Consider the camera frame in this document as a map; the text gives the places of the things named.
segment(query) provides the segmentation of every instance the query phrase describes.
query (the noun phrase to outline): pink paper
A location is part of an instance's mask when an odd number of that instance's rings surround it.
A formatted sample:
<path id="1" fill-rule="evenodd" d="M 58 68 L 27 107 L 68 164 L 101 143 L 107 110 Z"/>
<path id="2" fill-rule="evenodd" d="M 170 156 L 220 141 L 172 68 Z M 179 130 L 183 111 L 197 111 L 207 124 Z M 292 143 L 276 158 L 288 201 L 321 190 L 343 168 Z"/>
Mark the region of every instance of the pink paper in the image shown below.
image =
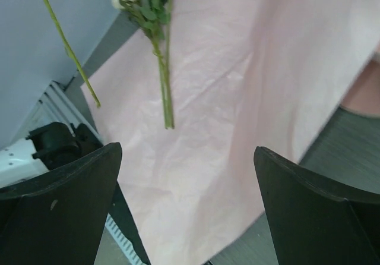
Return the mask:
<path id="1" fill-rule="evenodd" d="M 175 0 L 175 130 L 134 34 L 91 78 L 153 265 L 200 265 L 263 212 L 253 153 L 298 161 L 380 41 L 380 0 Z"/>

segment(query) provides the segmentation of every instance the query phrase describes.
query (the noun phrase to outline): gray floor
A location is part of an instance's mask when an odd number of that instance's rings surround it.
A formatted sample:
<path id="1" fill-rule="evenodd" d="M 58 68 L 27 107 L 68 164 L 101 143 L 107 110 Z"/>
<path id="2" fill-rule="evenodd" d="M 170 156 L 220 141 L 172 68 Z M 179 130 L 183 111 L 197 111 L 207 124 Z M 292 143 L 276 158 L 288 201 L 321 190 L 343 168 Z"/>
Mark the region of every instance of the gray floor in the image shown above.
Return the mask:
<path id="1" fill-rule="evenodd" d="M 111 56 L 136 27 L 125 15 L 115 21 L 107 35 L 85 64 L 88 75 L 94 73 Z M 75 78 L 67 96 L 93 123 L 79 88 L 83 81 Z M 338 109 L 310 148 L 302 165 L 363 190 L 380 193 L 380 119 L 365 118 Z M 212 259 L 214 265 L 277 265 L 276 254 L 265 215 L 260 217 L 234 244 Z M 128 264 L 110 235 L 103 235 L 97 265 Z"/>

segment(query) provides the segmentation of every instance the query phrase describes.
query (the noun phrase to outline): pink tablecloth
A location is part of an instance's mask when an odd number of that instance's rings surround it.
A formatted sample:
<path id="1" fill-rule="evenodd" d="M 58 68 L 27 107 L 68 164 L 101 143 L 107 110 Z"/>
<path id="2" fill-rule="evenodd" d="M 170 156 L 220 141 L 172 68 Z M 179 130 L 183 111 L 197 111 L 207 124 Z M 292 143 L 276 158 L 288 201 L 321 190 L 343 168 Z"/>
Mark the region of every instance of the pink tablecloth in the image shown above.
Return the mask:
<path id="1" fill-rule="evenodd" d="M 175 0 L 175 130 L 139 31 L 86 88 L 153 265 L 200 265 L 263 212 L 253 152 L 298 161 L 380 40 L 380 0 Z"/>

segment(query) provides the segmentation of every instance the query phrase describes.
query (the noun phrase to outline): wrapping paper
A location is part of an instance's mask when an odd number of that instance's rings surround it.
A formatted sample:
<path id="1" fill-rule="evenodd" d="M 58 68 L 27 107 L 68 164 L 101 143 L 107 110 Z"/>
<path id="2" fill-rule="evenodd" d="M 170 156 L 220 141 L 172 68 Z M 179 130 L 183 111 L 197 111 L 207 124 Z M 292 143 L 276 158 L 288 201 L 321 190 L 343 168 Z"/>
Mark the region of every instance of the wrapping paper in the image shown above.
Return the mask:
<path id="1" fill-rule="evenodd" d="M 175 130 L 135 33 L 83 88 L 153 265 L 200 265 L 263 213 L 256 146 L 297 162 L 380 41 L 380 0 L 175 0 Z"/>

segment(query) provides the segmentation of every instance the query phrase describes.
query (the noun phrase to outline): bouquet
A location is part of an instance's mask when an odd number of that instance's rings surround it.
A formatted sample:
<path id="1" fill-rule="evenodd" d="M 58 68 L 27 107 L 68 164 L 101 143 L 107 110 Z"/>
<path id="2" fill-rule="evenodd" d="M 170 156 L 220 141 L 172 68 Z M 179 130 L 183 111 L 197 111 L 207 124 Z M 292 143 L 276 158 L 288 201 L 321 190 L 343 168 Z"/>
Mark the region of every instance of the bouquet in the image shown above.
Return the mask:
<path id="1" fill-rule="evenodd" d="M 48 0 L 43 0 L 50 16 L 65 45 L 66 53 L 75 62 L 79 73 L 86 83 L 96 104 L 100 107 L 91 84 L 85 75 L 79 60 L 71 49 L 61 29 Z M 170 21 L 173 9 L 173 0 L 111 0 L 112 5 L 118 10 L 127 12 L 131 20 L 135 21 L 144 34 L 149 38 L 153 46 L 153 54 L 157 57 L 160 71 L 161 95 L 163 101 L 163 113 L 165 128 L 174 128 L 174 115 L 172 94 L 170 91 Z"/>

